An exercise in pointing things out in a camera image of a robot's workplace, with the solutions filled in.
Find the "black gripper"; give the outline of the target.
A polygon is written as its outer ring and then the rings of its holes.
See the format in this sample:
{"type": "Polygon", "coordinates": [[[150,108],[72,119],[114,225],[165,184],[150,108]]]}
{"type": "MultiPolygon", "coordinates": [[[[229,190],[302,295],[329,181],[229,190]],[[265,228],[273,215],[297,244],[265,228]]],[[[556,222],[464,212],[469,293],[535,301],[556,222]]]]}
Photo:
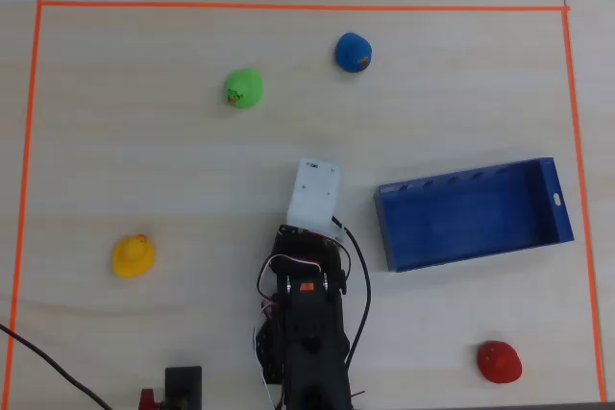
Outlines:
{"type": "Polygon", "coordinates": [[[270,269],[279,280],[286,277],[324,277],[329,286],[347,293],[349,252],[324,234],[280,225],[271,252],[270,269]]]}

